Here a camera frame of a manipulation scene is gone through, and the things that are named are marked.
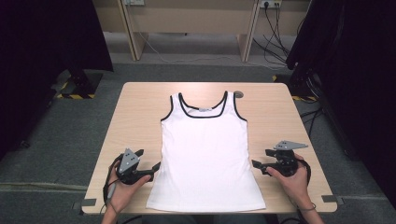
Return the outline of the person's dark trousers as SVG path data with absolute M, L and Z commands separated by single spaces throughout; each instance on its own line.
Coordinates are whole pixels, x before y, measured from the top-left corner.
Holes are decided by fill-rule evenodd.
M 279 224 L 276 215 L 144 215 L 142 224 Z

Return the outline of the person's left hand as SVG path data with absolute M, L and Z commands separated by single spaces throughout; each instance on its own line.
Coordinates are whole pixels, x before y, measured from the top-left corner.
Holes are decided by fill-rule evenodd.
M 134 194 L 148 181 L 150 180 L 149 175 L 141 177 L 137 182 L 132 185 L 126 185 L 118 180 L 115 171 L 112 171 L 110 175 L 109 183 L 114 186 L 115 189 L 109 200 L 110 210 L 119 214 L 132 200 Z

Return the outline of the person's right hand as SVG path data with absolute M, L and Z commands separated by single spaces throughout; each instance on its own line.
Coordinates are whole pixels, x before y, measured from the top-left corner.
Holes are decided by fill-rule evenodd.
M 297 207 L 298 205 L 310 207 L 310 203 L 312 202 L 307 190 L 307 170 L 302 164 L 302 160 L 304 158 L 298 154 L 296 154 L 295 157 L 298 161 L 298 168 L 294 175 L 289 177 L 283 176 L 279 171 L 272 167 L 268 167 L 267 171 L 269 175 L 274 177 L 281 184 L 283 190 Z

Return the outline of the black stand base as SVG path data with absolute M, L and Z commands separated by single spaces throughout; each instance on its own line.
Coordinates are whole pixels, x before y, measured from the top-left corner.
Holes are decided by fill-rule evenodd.
M 102 76 L 103 76 L 102 73 L 82 72 L 81 74 L 70 75 L 66 81 L 71 80 L 76 84 L 91 84 L 95 88 L 95 91 L 96 91 L 98 88 L 98 85 L 102 79 Z

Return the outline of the white tank top black trim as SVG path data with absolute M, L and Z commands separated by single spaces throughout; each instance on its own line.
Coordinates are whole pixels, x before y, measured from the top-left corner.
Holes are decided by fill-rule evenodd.
M 147 207 L 180 213 L 264 209 L 249 161 L 248 121 L 239 115 L 234 93 L 226 91 L 207 108 L 188 105 L 182 93 L 170 101 L 161 120 L 161 166 Z

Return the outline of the black curtain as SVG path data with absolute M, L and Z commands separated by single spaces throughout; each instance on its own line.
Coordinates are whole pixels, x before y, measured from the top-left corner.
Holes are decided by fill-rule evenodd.
M 287 67 L 318 78 L 346 154 L 396 208 L 396 0 L 311 0 Z
M 0 0 L 0 160 L 19 146 L 65 70 L 113 69 L 92 0 Z

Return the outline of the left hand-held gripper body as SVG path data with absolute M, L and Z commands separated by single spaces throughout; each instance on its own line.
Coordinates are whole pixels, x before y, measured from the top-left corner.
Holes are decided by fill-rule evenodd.
M 130 148 L 126 148 L 116 168 L 118 179 L 126 185 L 134 184 L 137 181 L 137 166 L 139 162 L 140 157 L 137 157 Z

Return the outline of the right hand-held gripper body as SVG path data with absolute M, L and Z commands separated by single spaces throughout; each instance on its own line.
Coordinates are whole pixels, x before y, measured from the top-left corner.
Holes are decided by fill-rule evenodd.
M 296 173 L 298 162 L 294 149 L 305 148 L 307 144 L 282 140 L 274 146 L 272 156 L 276 158 L 276 169 L 283 176 L 292 176 Z

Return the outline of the yellow black hazard tape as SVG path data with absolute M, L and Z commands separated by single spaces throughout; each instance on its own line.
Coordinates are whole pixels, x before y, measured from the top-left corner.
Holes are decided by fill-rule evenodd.
M 272 80 L 274 83 L 285 84 L 293 100 L 306 103 L 314 103 L 317 100 L 317 97 L 306 83 L 292 83 L 289 75 L 276 74 L 272 76 Z
M 59 99 L 92 99 L 94 97 L 95 88 L 91 84 L 76 84 L 71 80 L 66 81 L 57 98 Z

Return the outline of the beige desk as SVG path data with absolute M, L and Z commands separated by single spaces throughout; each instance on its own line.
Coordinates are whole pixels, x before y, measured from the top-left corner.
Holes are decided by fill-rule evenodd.
M 150 33 L 235 35 L 242 62 L 248 60 L 260 0 L 117 0 L 132 57 L 141 59 Z

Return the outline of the grey tape piece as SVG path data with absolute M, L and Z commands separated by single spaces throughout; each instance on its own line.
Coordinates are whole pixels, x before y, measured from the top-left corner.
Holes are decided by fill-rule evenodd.
M 83 206 L 95 206 L 96 200 L 95 199 L 84 199 L 80 202 L 75 202 L 72 205 L 74 210 L 81 210 Z
M 337 203 L 338 205 L 342 205 L 345 203 L 342 197 L 336 195 L 322 195 L 321 198 L 322 201 L 325 203 Z

